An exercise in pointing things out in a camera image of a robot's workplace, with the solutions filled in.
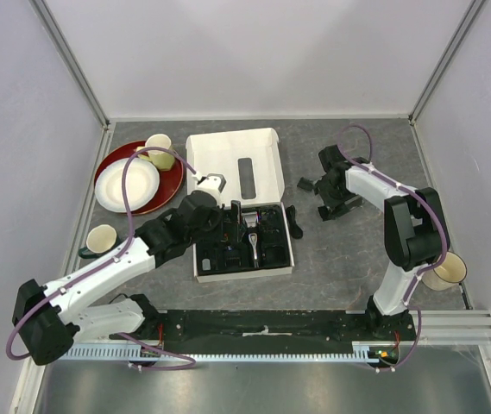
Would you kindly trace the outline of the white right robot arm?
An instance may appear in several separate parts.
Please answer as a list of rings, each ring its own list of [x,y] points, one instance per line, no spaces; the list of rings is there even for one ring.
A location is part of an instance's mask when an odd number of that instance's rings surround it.
[[[318,153],[324,175],[314,193],[324,205],[318,214],[337,219],[367,201],[383,212],[384,247],[389,264],[369,300],[374,312],[364,317],[366,333],[377,340],[395,329],[394,315],[405,311],[422,273],[438,266],[450,247],[436,190],[416,189],[389,178],[362,157],[348,160],[338,146]]]

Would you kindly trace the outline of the silver black hair clipper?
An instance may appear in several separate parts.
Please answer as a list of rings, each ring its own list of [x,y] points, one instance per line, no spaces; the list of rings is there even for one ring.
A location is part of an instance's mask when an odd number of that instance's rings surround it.
[[[259,217],[256,212],[246,212],[242,214],[242,219],[246,225],[247,237],[249,244],[252,248],[254,267],[260,267],[260,259],[258,252],[258,228],[259,228]]]

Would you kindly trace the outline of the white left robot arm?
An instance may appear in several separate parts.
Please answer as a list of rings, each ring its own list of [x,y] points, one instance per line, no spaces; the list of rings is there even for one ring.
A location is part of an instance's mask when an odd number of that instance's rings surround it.
[[[179,258],[193,244],[214,239],[223,216],[220,191],[194,190],[170,209],[129,232],[128,239],[77,272],[39,285],[30,279],[16,295],[10,340],[38,366],[58,360],[84,333],[81,313],[126,281]]]

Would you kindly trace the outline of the small clear oil bottle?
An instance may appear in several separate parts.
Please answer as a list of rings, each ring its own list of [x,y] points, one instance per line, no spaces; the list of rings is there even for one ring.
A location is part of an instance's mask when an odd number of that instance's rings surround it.
[[[202,259],[202,268],[204,271],[209,271],[211,269],[211,261],[209,259]]]

